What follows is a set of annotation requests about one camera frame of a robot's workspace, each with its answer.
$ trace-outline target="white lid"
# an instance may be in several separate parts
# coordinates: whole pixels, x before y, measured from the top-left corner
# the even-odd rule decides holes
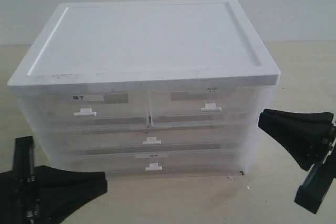
[[[272,85],[279,74],[237,0],[70,3],[8,85],[18,94],[177,90]]]

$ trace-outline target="plastic drawer unit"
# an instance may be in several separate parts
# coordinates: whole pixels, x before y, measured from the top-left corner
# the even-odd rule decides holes
[[[57,168],[239,172],[279,76],[237,0],[68,3],[8,86]]]

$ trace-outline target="translucent plastic drawer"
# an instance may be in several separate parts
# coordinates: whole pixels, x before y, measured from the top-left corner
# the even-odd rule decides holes
[[[45,152],[52,157],[90,150],[98,152],[99,149],[116,147],[120,148],[119,152],[138,152],[136,148],[149,150],[152,146],[167,150],[172,145],[200,143],[227,143],[228,145],[223,148],[231,148],[238,147],[245,139],[254,137],[257,130],[256,124],[241,124],[219,128],[195,127],[128,132],[40,132],[36,133],[36,137]]]
[[[151,93],[151,123],[157,126],[256,122],[275,86]]]
[[[82,172],[101,170],[108,173],[161,173],[187,170],[239,172],[244,167],[240,158],[240,154],[236,151],[214,149],[87,155],[62,161],[51,161],[51,164],[56,168]]]
[[[140,129],[148,126],[141,92],[24,97],[19,105],[34,131],[46,129]]]

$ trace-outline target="drawer handle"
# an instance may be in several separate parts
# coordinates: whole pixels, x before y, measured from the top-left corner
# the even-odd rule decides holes
[[[92,108],[81,108],[79,112],[75,112],[74,116],[96,116],[97,113],[92,111]]]
[[[162,170],[162,166],[159,166],[158,163],[150,163],[149,166],[145,168],[145,170]]]
[[[156,140],[156,136],[147,137],[146,141],[143,141],[142,144],[161,144],[160,140]]]
[[[201,111],[222,111],[222,107],[217,107],[216,103],[206,103],[205,107],[201,108]]]

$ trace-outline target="label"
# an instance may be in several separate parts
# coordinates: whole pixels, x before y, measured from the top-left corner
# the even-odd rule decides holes
[[[103,102],[104,96],[102,94],[81,94],[81,95],[72,95],[70,97],[71,101],[80,102],[80,101],[90,101],[90,102]]]
[[[145,153],[145,154],[135,154],[135,158],[166,158],[168,154],[164,153]]]

